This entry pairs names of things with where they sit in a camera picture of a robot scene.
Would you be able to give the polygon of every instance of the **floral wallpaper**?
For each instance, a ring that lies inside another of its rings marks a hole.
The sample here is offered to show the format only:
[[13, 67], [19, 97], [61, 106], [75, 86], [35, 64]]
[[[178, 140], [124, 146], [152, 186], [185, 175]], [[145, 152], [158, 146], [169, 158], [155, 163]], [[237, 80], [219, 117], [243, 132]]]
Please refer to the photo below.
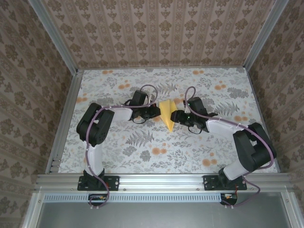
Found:
[[[194, 85], [208, 112], [242, 124], [260, 122], [243, 68], [85, 70], [59, 172], [81, 173], [86, 167], [85, 147], [76, 126], [89, 104], [123, 104], [144, 84], [156, 86], [157, 102], [171, 99], [178, 109], [184, 109], [184, 93]], [[100, 153], [107, 173], [218, 172], [237, 156], [234, 143], [225, 137], [193, 134], [177, 123], [170, 133], [159, 116], [144, 124], [113, 122]], [[276, 172], [276, 168], [265, 172]]]
[[304, 1], [290, 0], [250, 76], [283, 172], [304, 212]]
[[28, 1], [0, 1], [0, 227], [26, 214], [71, 74]]
[[42, 0], [78, 68], [243, 65], [275, 0]]

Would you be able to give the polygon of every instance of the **mounting plate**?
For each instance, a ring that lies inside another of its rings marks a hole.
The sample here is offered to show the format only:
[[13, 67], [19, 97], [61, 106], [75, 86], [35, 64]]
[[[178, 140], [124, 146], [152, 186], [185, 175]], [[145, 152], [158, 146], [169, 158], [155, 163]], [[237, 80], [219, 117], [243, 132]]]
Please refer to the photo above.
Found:
[[224, 188], [219, 181], [218, 175], [205, 175], [203, 176], [204, 188], [206, 191], [216, 191], [216, 190], [235, 190], [236, 187], [238, 190], [247, 190], [246, 183], [243, 183], [242, 177], [236, 178], [233, 180], [231, 186]]
[[[119, 176], [103, 176], [103, 180], [107, 184], [110, 191], [118, 191], [119, 189]], [[78, 191], [106, 191], [104, 185], [100, 188], [89, 187], [84, 176], [79, 177]]]

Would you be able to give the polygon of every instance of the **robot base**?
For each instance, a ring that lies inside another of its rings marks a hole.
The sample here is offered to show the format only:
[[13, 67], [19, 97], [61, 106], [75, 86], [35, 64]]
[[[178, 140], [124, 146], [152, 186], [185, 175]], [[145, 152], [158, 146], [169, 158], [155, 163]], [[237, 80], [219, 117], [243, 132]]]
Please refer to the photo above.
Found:
[[[98, 176], [104, 180], [110, 191], [118, 191], [119, 176], [105, 176], [105, 170]], [[84, 175], [79, 177], [78, 191], [106, 191], [105, 186], [95, 177], [84, 171]]]
[[223, 185], [219, 180], [219, 175], [205, 175], [203, 176], [205, 191], [216, 190], [247, 190], [246, 183], [243, 182], [242, 177], [232, 180], [229, 184]]

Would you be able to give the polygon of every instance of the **wall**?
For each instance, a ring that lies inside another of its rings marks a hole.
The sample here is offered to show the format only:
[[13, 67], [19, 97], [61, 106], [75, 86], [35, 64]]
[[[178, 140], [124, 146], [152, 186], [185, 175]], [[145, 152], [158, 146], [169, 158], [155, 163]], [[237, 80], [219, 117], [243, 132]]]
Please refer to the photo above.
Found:
[[242, 65], [275, 0], [43, 0], [79, 68]]
[[249, 74], [304, 211], [304, 0], [289, 1]]
[[44, 173], [71, 74], [27, 0], [0, 1], [0, 227], [18, 227]]

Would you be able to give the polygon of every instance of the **yellow wedge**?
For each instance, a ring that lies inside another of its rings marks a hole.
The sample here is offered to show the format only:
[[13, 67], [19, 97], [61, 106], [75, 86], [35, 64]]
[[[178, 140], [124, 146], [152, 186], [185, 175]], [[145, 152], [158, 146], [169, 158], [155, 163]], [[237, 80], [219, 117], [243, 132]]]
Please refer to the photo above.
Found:
[[169, 131], [172, 132], [174, 122], [171, 121], [171, 113], [177, 110], [175, 102], [171, 100], [161, 101], [159, 108], [161, 110], [162, 121], [167, 125]]

